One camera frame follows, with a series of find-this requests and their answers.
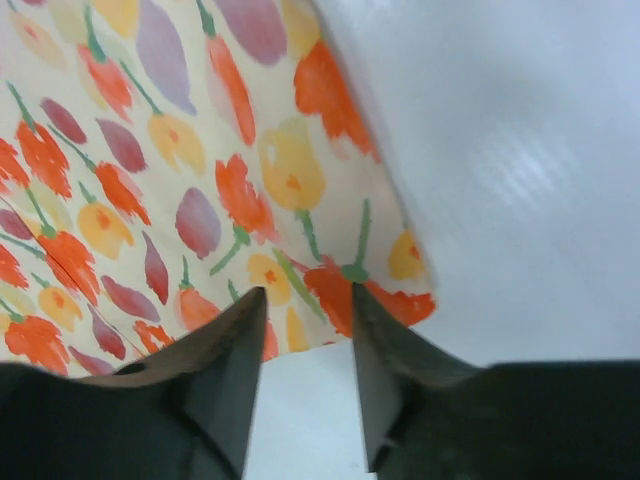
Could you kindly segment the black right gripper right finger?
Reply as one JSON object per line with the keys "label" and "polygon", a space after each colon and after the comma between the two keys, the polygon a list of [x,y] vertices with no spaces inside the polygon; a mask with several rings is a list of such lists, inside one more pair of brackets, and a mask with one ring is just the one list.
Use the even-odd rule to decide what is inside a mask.
{"label": "black right gripper right finger", "polygon": [[352,287],[368,469],[380,479],[635,479],[639,364],[476,367]]}

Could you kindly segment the orange floral white skirt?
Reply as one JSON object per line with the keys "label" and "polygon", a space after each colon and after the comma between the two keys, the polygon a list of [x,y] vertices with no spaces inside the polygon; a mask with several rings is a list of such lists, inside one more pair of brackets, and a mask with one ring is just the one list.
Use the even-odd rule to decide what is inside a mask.
{"label": "orange floral white skirt", "polygon": [[268,300],[263,356],[435,310],[308,1],[1,5],[1,357],[106,374]]}

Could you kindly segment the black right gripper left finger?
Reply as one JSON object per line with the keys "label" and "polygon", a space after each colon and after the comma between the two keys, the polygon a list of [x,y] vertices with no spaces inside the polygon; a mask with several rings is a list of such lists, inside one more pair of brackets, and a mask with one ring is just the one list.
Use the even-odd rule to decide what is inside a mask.
{"label": "black right gripper left finger", "polygon": [[265,290],[110,375],[1,366],[5,479],[239,479],[267,326]]}

